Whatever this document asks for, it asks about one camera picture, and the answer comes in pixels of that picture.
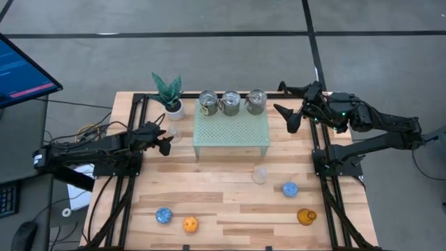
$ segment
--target keyboard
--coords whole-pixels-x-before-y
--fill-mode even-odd
[[[0,218],[19,212],[19,182],[8,182],[0,185]]]

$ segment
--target can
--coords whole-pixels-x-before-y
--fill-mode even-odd
[[[220,109],[227,116],[235,116],[240,110],[240,94],[236,91],[227,91],[223,93],[220,100]]]
[[[260,115],[263,113],[266,107],[266,100],[268,96],[265,91],[256,89],[246,95],[245,107],[246,110],[252,115]]]
[[[200,93],[199,102],[201,113],[205,116],[212,116],[218,111],[218,97],[213,91],[203,91]]]

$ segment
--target monitor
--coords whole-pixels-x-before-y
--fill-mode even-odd
[[[0,109],[62,88],[60,83],[0,33]]]

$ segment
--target gray floor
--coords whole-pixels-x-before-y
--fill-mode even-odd
[[[311,0],[317,31],[446,29],[441,0]],[[114,33],[163,31],[306,30],[301,1],[260,0],[14,0],[0,23],[3,33]],[[329,90],[357,94],[380,111],[418,116],[425,132],[446,124],[446,36],[318,37]],[[150,72],[185,90],[262,88],[281,80],[302,86],[315,79],[307,37],[16,39],[13,41],[57,78],[65,90],[54,100],[111,106],[116,91],[151,91]],[[67,135],[102,118],[107,109],[51,103],[47,130]],[[379,132],[353,133],[364,139]],[[415,152],[429,175],[446,178],[441,146]],[[391,250],[443,250],[446,183],[421,175],[410,152],[386,150],[363,161],[367,197],[380,246]],[[54,199],[67,197],[55,183]],[[53,208],[52,238],[86,210],[62,218]],[[81,227],[69,241],[79,240]],[[67,249],[73,245],[60,245]]]

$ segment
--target perforated shelf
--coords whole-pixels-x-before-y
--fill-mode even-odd
[[[265,110],[260,115],[251,115],[242,104],[235,116],[226,116],[220,110],[212,116],[204,116],[199,101],[195,102],[192,145],[197,157],[202,146],[260,147],[261,155],[266,154],[270,145],[268,113]]]

